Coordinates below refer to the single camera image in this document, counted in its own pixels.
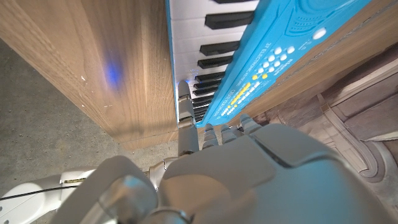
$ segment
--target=robotic arm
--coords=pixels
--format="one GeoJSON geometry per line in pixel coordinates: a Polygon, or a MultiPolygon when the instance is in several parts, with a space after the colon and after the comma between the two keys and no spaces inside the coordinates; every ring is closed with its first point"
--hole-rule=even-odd
{"type": "Polygon", "coordinates": [[[297,130],[244,114],[243,133],[221,127],[222,145],[206,125],[199,151],[187,84],[178,88],[178,157],[149,178],[125,157],[105,160],[52,207],[52,223],[394,223],[346,161],[297,130]]]}

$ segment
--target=floor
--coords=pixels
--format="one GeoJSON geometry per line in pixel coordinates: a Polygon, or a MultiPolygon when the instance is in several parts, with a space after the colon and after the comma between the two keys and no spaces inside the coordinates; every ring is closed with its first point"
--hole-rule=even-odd
{"type": "MultiPolygon", "coordinates": [[[[142,170],[177,155],[177,142],[125,151],[0,40],[0,196],[18,184],[124,155],[142,170]]],[[[36,223],[49,223],[52,213],[36,223]]]]}

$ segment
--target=keyboard button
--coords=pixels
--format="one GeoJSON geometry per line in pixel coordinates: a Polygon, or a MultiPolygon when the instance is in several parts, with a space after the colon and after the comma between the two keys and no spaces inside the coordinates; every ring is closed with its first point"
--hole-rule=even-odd
{"type": "Polygon", "coordinates": [[[281,48],[281,47],[277,47],[277,48],[274,50],[274,53],[275,53],[276,55],[279,55],[280,53],[282,53],[282,48],[281,48]]]}
{"type": "Polygon", "coordinates": [[[232,62],[232,56],[204,59],[198,61],[198,66],[202,69],[215,68],[227,65],[232,62]]]}
{"type": "Polygon", "coordinates": [[[254,19],[254,11],[233,12],[206,15],[205,25],[210,29],[225,29],[250,24],[254,19]]]}
{"type": "Polygon", "coordinates": [[[217,72],[208,75],[199,75],[195,77],[195,80],[198,82],[208,82],[212,80],[219,80],[225,76],[225,72],[217,72]]]}
{"type": "Polygon", "coordinates": [[[293,53],[294,52],[294,47],[293,46],[290,46],[288,49],[287,49],[287,53],[288,54],[291,54],[291,53],[293,53]]]}
{"type": "Polygon", "coordinates": [[[282,54],[281,56],[280,56],[280,60],[286,60],[287,59],[287,55],[286,54],[282,54]]]}
{"type": "Polygon", "coordinates": [[[275,56],[270,55],[270,56],[268,57],[268,61],[269,61],[269,62],[272,62],[272,61],[274,61],[274,60],[275,60],[275,56]]]}
{"type": "Polygon", "coordinates": [[[218,55],[235,51],[239,48],[239,41],[220,44],[208,44],[200,47],[200,52],[206,56],[218,55]]]}
{"type": "Polygon", "coordinates": [[[203,82],[203,83],[196,83],[193,85],[197,90],[205,89],[205,88],[211,88],[215,86],[219,86],[221,83],[221,80],[215,80],[215,81],[210,81],[210,82],[203,82]]]}
{"type": "Polygon", "coordinates": [[[203,95],[206,95],[209,93],[214,93],[215,91],[217,91],[217,89],[218,89],[218,86],[207,88],[204,90],[194,90],[192,92],[193,92],[193,94],[195,94],[195,96],[203,96],[203,95]]]}

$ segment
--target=wooden panel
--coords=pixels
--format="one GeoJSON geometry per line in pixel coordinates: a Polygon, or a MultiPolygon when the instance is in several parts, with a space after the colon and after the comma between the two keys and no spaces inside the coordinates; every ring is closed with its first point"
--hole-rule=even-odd
{"type": "Polygon", "coordinates": [[[398,130],[398,94],[345,121],[360,140],[398,130]]]}
{"type": "MultiPolygon", "coordinates": [[[[326,41],[309,51],[271,90],[247,105],[240,114],[256,116],[267,111],[396,42],[396,1],[372,1],[326,41]]],[[[240,114],[231,120],[231,125],[239,123],[240,114]]]]}
{"type": "Polygon", "coordinates": [[[362,110],[365,110],[366,108],[369,108],[398,93],[397,87],[398,73],[355,94],[346,101],[338,104],[336,107],[338,107],[344,116],[351,117],[356,113],[359,113],[362,110]]]}
{"type": "Polygon", "coordinates": [[[118,142],[177,129],[164,1],[4,0],[0,37],[118,142]]]}
{"type": "Polygon", "coordinates": [[[396,72],[398,72],[398,44],[394,44],[350,72],[322,95],[332,107],[396,72]]]}

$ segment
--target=white button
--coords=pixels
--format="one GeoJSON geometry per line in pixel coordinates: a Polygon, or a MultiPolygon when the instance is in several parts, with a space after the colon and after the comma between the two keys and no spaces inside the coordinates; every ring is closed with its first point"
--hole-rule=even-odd
{"type": "Polygon", "coordinates": [[[275,60],[275,56],[271,55],[271,56],[268,57],[268,61],[269,61],[269,62],[271,62],[271,61],[273,61],[273,60],[275,60]]]}
{"type": "Polygon", "coordinates": [[[287,53],[288,54],[291,54],[291,53],[293,53],[294,52],[294,47],[293,46],[290,46],[288,49],[287,49],[287,53]]]}
{"type": "Polygon", "coordinates": [[[274,50],[274,53],[275,53],[275,54],[280,54],[280,53],[282,53],[281,47],[277,47],[277,48],[274,50]]]}
{"type": "Polygon", "coordinates": [[[287,55],[286,54],[282,54],[281,56],[280,56],[280,60],[286,60],[287,59],[287,55]]]}
{"type": "Polygon", "coordinates": [[[321,29],[318,29],[317,31],[315,31],[315,33],[313,33],[312,39],[318,40],[319,38],[323,37],[325,34],[326,34],[326,29],[322,27],[321,29]]]}

